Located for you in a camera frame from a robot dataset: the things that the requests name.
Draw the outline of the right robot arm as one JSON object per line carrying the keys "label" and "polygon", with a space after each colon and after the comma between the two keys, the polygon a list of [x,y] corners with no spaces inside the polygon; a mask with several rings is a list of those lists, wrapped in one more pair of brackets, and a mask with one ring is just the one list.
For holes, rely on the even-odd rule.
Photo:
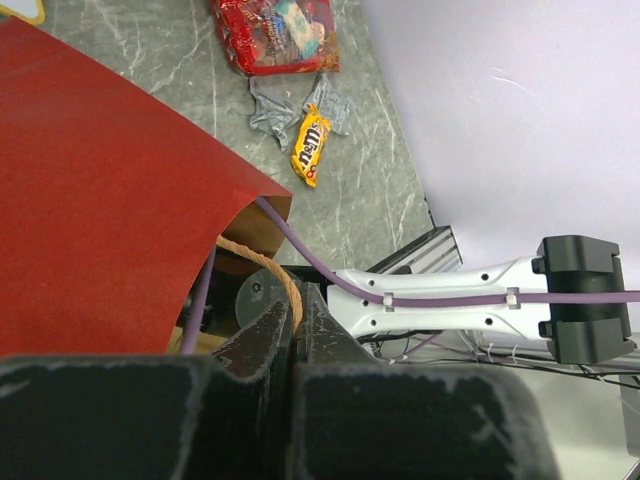
{"label": "right robot arm", "polygon": [[559,364],[598,364],[634,352],[617,244],[580,235],[546,237],[535,255],[474,271],[420,272],[415,251],[375,269],[332,271],[319,261],[288,266],[316,284],[330,315],[352,337],[391,332],[493,331],[543,341]]}

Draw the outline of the red paper bag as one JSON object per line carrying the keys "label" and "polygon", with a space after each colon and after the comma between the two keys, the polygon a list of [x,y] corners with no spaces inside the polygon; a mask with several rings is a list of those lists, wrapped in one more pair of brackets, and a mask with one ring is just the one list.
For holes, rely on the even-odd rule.
{"label": "red paper bag", "polygon": [[273,255],[278,183],[134,84],[1,25],[1,352],[161,353],[218,237]]}

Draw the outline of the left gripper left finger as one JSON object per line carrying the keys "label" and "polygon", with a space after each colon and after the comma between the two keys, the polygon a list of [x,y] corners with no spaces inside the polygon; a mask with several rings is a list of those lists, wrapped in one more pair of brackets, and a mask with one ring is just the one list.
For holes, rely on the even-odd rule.
{"label": "left gripper left finger", "polygon": [[284,479],[293,320],[284,291],[207,355],[1,363],[5,479]]}

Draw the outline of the silver foil snack packet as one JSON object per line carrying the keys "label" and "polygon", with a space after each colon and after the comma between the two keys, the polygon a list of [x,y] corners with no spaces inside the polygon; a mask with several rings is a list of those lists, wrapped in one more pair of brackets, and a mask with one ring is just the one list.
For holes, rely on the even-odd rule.
{"label": "silver foil snack packet", "polygon": [[349,116],[353,104],[331,84],[326,73],[317,76],[312,90],[303,102],[303,111],[308,113],[311,105],[330,122],[334,133],[341,136],[349,134]]}

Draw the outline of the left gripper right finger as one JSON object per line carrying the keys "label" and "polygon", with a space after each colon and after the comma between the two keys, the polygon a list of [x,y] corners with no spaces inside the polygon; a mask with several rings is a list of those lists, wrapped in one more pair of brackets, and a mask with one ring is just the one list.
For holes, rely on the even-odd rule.
{"label": "left gripper right finger", "polygon": [[331,316],[313,283],[293,373],[296,479],[556,479],[538,405],[476,364],[391,366]]}

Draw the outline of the red cookie snack bag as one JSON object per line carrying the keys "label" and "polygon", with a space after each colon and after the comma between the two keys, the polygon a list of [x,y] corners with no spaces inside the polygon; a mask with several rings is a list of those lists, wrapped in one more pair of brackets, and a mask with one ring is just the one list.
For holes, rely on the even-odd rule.
{"label": "red cookie snack bag", "polygon": [[212,1],[226,58],[246,76],[337,72],[329,1]]}

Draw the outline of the yellow M&M packet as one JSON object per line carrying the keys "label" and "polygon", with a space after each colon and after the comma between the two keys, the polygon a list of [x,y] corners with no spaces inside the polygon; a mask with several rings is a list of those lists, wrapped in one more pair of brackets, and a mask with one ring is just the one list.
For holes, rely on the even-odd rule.
{"label": "yellow M&M packet", "polygon": [[330,132],[330,121],[321,115],[316,104],[310,104],[291,154],[291,165],[311,188],[317,185],[318,165]]}

